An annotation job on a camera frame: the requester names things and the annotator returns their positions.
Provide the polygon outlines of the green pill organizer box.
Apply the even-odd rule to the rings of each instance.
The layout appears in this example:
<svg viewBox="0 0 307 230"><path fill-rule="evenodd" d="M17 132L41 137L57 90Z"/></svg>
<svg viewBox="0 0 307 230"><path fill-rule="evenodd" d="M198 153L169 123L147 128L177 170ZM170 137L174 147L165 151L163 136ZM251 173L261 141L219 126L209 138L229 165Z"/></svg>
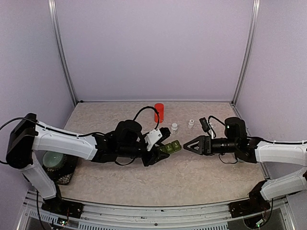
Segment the green pill organizer box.
<svg viewBox="0 0 307 230"><path fill-rule="evenodd" d="M162 147L160 147L160 151L167 153L167 154L173 154L181 150L182 150L182 146L178 140L172 141L171 143L165 144Z"/></svg>

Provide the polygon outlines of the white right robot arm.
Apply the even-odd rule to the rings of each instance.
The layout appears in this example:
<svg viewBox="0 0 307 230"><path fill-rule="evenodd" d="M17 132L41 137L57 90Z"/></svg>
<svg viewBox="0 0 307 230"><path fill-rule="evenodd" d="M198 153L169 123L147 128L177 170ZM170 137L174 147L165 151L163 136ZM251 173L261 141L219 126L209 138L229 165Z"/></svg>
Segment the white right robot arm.
<svg viewBox="0 0 307 230"><path fill-rule="evenodd" d="M255 213L264 201L293 194L307 188L307 142L278 142L260 137L249 137L245 121L229 117L224 121L225 138L198 136L184 144L183 148L202 156L232 153L247 163L279 162L301 165L302 168L286 176L259 182L245 202L248 212Z"/></svg>

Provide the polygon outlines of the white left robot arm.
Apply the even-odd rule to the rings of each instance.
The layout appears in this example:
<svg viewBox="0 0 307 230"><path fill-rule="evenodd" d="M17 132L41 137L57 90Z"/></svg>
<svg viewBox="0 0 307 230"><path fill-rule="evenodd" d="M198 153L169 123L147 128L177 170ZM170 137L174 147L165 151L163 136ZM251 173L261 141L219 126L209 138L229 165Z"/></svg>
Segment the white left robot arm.
<svg viewBox="0 0 307 230"><path fill-rule="evenodd" d="M167 127L156 127L142 134L142 126L138 122L125 120L107 134L78 134L48 126L38 121L33 113L20 117L19 121L10 133L6 162L20 170L57 213L67 209L67 202L60 197L56 184L37 161L36 151L57 152L96 163L116 162L118 158L140 158L145 167L170 156L159 149L162 142L170 137Z"/></svg>

